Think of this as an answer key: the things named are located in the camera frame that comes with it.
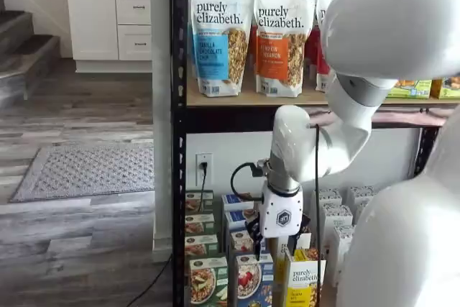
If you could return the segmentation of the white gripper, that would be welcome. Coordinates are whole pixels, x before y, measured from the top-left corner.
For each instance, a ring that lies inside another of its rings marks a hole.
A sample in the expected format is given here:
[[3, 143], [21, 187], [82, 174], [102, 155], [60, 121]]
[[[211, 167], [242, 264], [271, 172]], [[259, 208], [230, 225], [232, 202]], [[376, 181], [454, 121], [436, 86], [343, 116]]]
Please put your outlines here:
[[299, 185], [292, 193], [272, 188], [266, 181], [262, 189], [261, 229], [260, 215], [256, 213], [245, 222], [253, 241], [253, 252], [259, 260], [264, 238], [288, 237], [288, 249], [310, 247], [310, 218], [303, 214], [303, 189]]

